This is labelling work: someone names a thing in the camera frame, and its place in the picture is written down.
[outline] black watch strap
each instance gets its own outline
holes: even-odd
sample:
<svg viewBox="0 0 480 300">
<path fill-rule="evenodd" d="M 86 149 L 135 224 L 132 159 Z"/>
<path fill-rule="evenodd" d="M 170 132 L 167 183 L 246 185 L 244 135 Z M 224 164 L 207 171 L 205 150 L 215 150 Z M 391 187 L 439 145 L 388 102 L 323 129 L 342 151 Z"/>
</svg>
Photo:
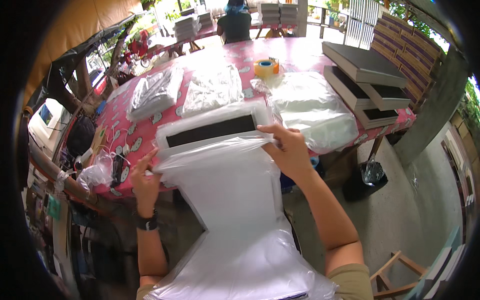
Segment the black watch strap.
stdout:
<svg viewBox="0 0 480 300">
<path fill-rule="evenodd" d="M 156 221 L 156 209 L 153 209 L 153 216 L 151 218 L 142 218 L 141 216 L 138 215 L 137 209 L 133 211 L 133 217 L 135 218 L 135 224 L 138 229 L 140 230 L 146 230 L 146 231 L 151 231 L 155 230 L 158 227 L 158 223 Z"/>
</svg>

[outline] hello kitty print tablecloth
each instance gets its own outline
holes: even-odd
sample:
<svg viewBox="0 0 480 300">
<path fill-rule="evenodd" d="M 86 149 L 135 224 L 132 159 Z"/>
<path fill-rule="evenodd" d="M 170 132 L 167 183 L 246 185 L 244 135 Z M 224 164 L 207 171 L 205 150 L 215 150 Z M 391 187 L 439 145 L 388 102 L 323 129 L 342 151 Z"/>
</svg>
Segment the hello kitty print tablecloth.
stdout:
<svg viewBox="0 0 480 300">
<path fill-rule="evenodd" d="M 245 101 L 263 97 L 263 93 L 255 91 L 250 80 L 254 78 L 253 62 L 259 59 L 274 57 L 279 59 L 285 72 L 315 71 L 323 74 L 325 65 L 332 65 L 332 61 L 322 53 L 322 40 L 309 38 L 271 38 L 249 40 L 239 43 L 227 44 L 222 47 L 204 49 L 191 55 L 181 56 L 163 65 L 153 68 L 151 71 L 135 77 L 115 90 L 107 100 L 107 104 L 97 120 L 98 126 L 108 126 L 106 134 L 109 136 L 111 151 L 122 153 L 126 143 L 130 147 L 130 153 L 126 158 L 131 162 L 123 165 L 121 184 L 116 188 L 96 186 L 94 191 L 105 198 L 115 199 L 134 197 L 130 172 L 137 160 L 151 151 L 154 146 L 156 129 L 159 125 L 174 122 L 181 118 L 182 105 L 185 101 L 190 78 L 193 71 L 200 68 L 208 68 L 212 64 L 225 62 L 234 63 L 240 72 L 243 94 Z M 126 119 L 127 105 L 132 97 L 133 90 L 140 80 L 149 74 L 161 71 L 173 64 L 179 64 L 184 68 L 183 81 L 178 92 L 177 104 L 157 113 L 140 122 L 130 122 Z M 398 109 L 398 119 L 395 124 L 365 130 L 357 121 L 359 128 L 358 137 L 347 146 L 361 144 L 368 140 L 411 127 L 415 115 L 407 109 Z M 161 186 L 161 190 L 172 187 Z"/>
</svg>

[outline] forearm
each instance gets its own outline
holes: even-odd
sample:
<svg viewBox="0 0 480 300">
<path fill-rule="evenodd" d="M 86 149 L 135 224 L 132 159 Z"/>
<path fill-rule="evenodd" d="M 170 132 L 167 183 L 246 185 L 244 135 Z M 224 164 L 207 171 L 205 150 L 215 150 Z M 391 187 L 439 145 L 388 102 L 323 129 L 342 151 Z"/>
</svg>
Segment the forearm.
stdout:
<svg viewBox="0 0 480 300">
<path fill-rule="evenodd" d="M 142 212 L 139 208 L 139 215 L 144 218 L 150 218 L 153 209 Z M 140 276 L 160 276 L 164 277 L 168 273 L 167 259 L 163 252 L 162 242 L 158 230 L 140 230 L 137 229 L 138 243 L 138 272 Z"/>
<path fill-rule="evenodd" d="M 295 182 L 307 198 L 320 240 L 328 251 L 359 241 L 352 221 L 314 169 Z"/>
</svg>

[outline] white fence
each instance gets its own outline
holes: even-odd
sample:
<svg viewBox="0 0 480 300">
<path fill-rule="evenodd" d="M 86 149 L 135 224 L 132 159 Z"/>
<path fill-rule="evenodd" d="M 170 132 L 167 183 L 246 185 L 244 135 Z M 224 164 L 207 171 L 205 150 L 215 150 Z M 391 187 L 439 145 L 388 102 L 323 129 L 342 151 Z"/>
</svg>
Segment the white fence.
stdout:
<svg viewBox="0 0 480 300">
<path fill-rule="evenodd" d="M 390 13 L 388 9 L 374 0 L 350 0 L 350 18 L 345 45 L 370 49 L 373 27 L 383 12 Z"/>
</svg>

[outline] tarp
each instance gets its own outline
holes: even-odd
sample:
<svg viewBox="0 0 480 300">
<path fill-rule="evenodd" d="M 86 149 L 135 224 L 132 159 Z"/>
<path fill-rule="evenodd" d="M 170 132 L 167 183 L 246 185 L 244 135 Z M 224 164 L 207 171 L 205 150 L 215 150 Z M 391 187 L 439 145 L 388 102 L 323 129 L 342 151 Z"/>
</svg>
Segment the tarp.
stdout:
<svg viewBox="0 0 480 300">
<path fill-rule="evenodd" d="M 48 31 L 25 87 L 24 106 L 51 63 L 92 37 L 143 11 L 139 0 L 71 0 Z"/>
</svg>

